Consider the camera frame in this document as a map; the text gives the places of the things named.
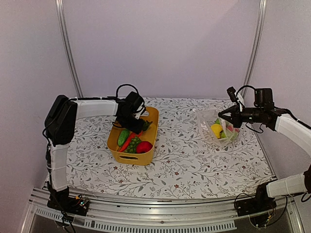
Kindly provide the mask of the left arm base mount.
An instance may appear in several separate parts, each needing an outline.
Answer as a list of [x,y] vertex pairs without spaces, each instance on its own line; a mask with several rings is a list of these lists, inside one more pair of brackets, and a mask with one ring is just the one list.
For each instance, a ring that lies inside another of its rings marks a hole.
[[47,206],[49,208],[70,213],[74,215],[86,216],[89,208],[89,198],[81,194],[75,197],[69,196],[69,188],[62,191],[56,191],[48,187],[50,198]]

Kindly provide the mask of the orange carrot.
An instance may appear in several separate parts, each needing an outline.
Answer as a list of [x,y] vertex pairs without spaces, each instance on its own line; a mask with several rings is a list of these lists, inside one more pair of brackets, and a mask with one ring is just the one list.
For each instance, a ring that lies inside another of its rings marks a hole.
[[124,143],[124,145],[119,148],[119,151],[124,152],[125,149],[127,148],[127,146],[129,145],[129,142],[131,141],[131,139],[136,137],[136,136],[140,137],[145,131],[147,131],[149,129],[149,127],[152,123],[153,123],[152,121],[150,121],[150,122],[145,121],[144,126],[142,128],[142,131],[140,133],[136,134],[134,132],[131,132],[129,137],[127,138],[126,142]]

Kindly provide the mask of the clear zip top bag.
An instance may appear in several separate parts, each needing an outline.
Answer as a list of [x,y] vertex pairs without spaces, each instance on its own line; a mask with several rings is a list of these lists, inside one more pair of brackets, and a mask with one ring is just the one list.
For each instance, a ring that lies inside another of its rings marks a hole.
[[220,148],[225,148],[233,143],[239,136],[240,130],[233,124],[220,118],[216,109],[194,109],[197,119],[198,131],[201,137]]

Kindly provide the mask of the green cucumber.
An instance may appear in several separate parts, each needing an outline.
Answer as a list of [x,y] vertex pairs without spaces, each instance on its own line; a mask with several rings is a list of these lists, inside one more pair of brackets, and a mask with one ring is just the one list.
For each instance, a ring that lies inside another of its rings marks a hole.
[[129,135],[130,135],[130,131],[128,129],[124,129],[121,131],[118,137],[118,140],[117,140],[117,144],[119,147],[122,147],[124,145]]

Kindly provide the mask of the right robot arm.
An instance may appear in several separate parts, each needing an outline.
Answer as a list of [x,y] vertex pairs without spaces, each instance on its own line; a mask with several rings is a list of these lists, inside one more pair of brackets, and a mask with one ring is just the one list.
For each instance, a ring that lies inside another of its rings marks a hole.
[[[273,92],[270,88],[252,88],[254,92],[254,105],[246,107],[240,92],[233,87],[227,89],[233,106],[218,113],[218,116],[235,128],[242,124],[258,123],[271,131],[278,133],[291,146],[302,152],[305,158],[311,158],[311,128],[293,115],[287,108],[276,107]],[[256,197],[252,199],[251,207],[261,212],[274,198],[279,196],[302,195],[302,202],[311,198],[311,167],[306,170],[299,169],[298,174],[289,173],[287,177],[274,180],[257,187]]]

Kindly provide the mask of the yellow plastic basket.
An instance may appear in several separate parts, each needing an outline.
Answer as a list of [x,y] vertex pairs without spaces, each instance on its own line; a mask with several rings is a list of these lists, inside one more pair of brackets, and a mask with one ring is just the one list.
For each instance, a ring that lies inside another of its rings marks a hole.
[[140,118],[147,120],[149,122],[152,121],[152,124],[146,132],[142,133],[140,139],[142,141],[150,142],[153,145],[153,147],[146,153],[136,154],[136,153],[126,153],[124,151],[121,152],[121,149],[119,149],[119,146],[117,144],[117,139],[122,129],[113,126],[107,140],[107,146],[117,162],[138,166],[145,166],[151,163],[153,159],[153,153],[158,131],[159,111],[156,108],[149,106],[146,107],[146,111],[149,113],[149,115],[141,116]]

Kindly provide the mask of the yellow lemon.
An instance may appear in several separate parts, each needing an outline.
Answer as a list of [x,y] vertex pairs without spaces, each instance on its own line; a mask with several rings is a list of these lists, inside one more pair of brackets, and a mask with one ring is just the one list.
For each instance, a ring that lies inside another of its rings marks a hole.
[[215,136],[220,139],[221,138],[221,134],[223,132],[223,128],[221,125],[219,124],[213,124],[211,125],[211,130],[213,131],[213,133],[215,134]]

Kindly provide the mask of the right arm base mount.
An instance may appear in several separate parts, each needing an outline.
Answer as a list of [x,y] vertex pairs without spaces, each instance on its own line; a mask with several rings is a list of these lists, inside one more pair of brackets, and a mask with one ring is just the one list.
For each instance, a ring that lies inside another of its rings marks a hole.
[[267,227],[272,216],[275,214],[276,201],[275,198],[268,197],[267,184],[260,184],[256,188],[254,197],[246,193],[239,194],[234,201],[234,208],[237,211],[238,216],[246,216],[257,214],[264,211],[272,211],[271,213],[265,213],[259,216],[253,216],[250,218],[250,222],[257,228]]

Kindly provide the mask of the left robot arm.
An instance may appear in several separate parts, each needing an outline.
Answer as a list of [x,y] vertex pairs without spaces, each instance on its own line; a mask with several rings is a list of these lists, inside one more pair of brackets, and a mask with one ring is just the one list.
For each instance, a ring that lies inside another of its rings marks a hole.
[[72,200],[65,195],[67,189],[67,152],[75,134],[76,121],[88,117],[114,116],[122,128],[140,133],[144,126],[141,114],[145,112],[145,101],[137,92],[127,97],[68,98],[56,97],[44,122],[43,134],[48,140],[47,166],[50,184],[56,193],[53,202],[62,211],[72,207]]

